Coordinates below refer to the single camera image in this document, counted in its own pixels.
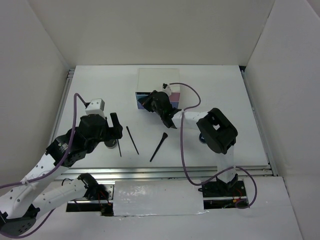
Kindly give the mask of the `black round powder jar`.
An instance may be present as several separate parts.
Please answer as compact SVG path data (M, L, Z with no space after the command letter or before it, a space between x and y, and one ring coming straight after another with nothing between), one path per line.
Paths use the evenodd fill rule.
M105 141L104 145L108 149L113 149L113 148L115 148L117 146L117 140L116 139L112 139L112 140Z

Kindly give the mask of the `pink drawer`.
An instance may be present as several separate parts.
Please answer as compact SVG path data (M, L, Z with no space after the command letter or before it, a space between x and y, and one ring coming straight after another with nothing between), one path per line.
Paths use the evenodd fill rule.
M180 100L180 93L179 92L173 92L170 96L169 96L169 100L171 102L179 102Z

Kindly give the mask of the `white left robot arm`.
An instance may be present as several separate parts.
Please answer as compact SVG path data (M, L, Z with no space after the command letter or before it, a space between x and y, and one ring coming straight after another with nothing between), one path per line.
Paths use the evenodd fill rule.
M78 198L107 199L109 193L89 173L49 192L45 189L77 161L92 153L99 143L121 139L123 127L115 112L110 114L113 126L99 114L80 118L75 129L58 136L47 148L36 166L6 194L0 197L0 232L6 237L21 238L44 214Z

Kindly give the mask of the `light blue drawer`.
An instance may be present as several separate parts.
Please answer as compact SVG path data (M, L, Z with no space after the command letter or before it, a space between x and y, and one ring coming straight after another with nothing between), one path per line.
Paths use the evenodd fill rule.
M148 97L150 95L151 92L136 92L135 93L135 97L136 97L136 104L137 104L137 109L138 110L142 110L144 109L143 107L143 100L146 97Z

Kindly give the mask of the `navy round compact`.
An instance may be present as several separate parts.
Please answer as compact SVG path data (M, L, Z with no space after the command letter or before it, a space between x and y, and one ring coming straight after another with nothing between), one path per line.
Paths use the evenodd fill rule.
M206 140L205 140L205 138L203 137L202 134L199 135L198 139L202 144L206 144Z

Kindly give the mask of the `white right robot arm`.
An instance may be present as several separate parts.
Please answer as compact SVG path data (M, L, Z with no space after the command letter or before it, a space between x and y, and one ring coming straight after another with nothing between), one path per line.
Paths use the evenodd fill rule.
M230 195L235 190L238 181L234 160L227 157L233 151L238 131L230 120L216 107L205 112L188 111L190 108L179 109L170 102L165 91L154 90L149 95L137 100L148 112L156 113L167 128L185 128L199 131L199 138L217 155L216 176L218 192L223 196Z

